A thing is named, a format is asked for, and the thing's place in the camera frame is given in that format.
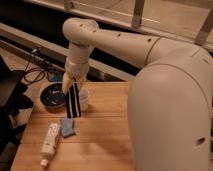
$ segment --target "screw hole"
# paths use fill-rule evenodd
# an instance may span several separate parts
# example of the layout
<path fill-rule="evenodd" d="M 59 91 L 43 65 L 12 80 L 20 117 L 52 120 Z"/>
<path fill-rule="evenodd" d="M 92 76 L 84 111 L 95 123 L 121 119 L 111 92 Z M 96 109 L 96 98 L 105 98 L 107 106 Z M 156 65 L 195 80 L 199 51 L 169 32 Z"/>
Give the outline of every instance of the screw hole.
<path fill-rule="evenodd" d="M 209 65 L 209 61 L 207 61 L 206 59 L 203 59 L 203 61 Z"/>
<path fill-rule="evenodd" d="M 196 146 L 202 145 L 205 142 L 205 140 L 206 139 L 204 137 L 202 137 L 196 141 L 195 145 Z"/>

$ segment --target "black bowl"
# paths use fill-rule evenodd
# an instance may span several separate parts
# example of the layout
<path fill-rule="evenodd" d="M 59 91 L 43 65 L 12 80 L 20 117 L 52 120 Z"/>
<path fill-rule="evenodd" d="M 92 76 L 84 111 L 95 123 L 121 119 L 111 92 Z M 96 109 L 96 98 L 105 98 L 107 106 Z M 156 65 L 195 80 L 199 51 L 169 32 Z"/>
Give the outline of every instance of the black bowl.
<path fill-rule="evenodd" d="M 57 108 L 65 104 L 65 95 L 62 92 L 62 84 L 56 83 L 46 87 L 40 96 L 40 100 L 47 108 Z"/>

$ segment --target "blue sponge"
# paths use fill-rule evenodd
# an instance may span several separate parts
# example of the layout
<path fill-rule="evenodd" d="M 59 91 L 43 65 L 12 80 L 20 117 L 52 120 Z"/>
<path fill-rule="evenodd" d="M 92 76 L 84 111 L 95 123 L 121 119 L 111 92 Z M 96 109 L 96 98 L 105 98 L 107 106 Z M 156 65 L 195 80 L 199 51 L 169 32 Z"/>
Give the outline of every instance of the blue sponge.
<path fill-rule="evenodd" d="M 64 138 L 75 135 L 73 124 L 74 124 L 74 121 L 72 118 L 61 119 L 61 135 Z"/>

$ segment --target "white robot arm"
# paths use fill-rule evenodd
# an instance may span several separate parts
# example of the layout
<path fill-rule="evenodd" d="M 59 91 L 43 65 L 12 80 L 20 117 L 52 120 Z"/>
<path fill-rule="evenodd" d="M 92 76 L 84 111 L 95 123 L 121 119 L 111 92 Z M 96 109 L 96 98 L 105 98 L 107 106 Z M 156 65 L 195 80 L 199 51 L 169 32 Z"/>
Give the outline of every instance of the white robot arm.
<path fill-rule="evenodd" d="M 97 47 L 143 68 L 128 97 L 128 122 L 137 171 L 208 171 L 213 60 L 203 48 L 175 40 L 99 29 L 93 20 L 68 19 L 70 41 L 63 80 L 89 69 Z"/>

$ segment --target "floor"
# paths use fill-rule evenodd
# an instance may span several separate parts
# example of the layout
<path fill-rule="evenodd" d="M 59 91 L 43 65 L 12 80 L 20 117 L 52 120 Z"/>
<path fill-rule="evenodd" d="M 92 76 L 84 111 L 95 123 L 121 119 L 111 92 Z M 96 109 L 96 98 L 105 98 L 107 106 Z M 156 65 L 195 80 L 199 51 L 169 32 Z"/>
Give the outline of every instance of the floor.
<path fill-rule="evenodd" d="M 3 57 L 4 61 L 6 62 L 6 64 L 9 66 L 9 68 L 11 70 L 13 69 L 21 69 L 24 70 L 27 64 L 27 61 L 0 48 L 0 55 Z M 35 67 L 36 65 L 34 64 L 30 64 L 29 68 Z M 30 75 L 30 78 L 34 78 L 36 73 Z M 32 100 L 35 97 L 35 94 L 38 92 L 40 85 L 43 82 L 46 82 L 47 79 L 44 79 L 40 82 L 34 83 L 32 85 L 30 85 L 28 87 L 28 90 L 26 91 L 26 95 L 28 97 L 30 97 Z M 28 122 L 28 119 L 30 117 L 31 114 L 31 110 L 32 109 L 25 109 L 25 110 L 20 110 L 20 114 L 18 115 L 18 117 L 16 117 L 16 121 L 17 124 L 14 125 L 14 127 L 16 126 L 20 126 L 23 125 L 25 123 Z M 13 158 L 15 156 L 16 153 L 16 146 L 14 146 L 13 144 L 9 143 L 5 149 L 5 151 L 3 152 L 2 155 L 0 155 L 0 171 L 8 171 L 10 170 L 10 165 L 13 161 Z"/>

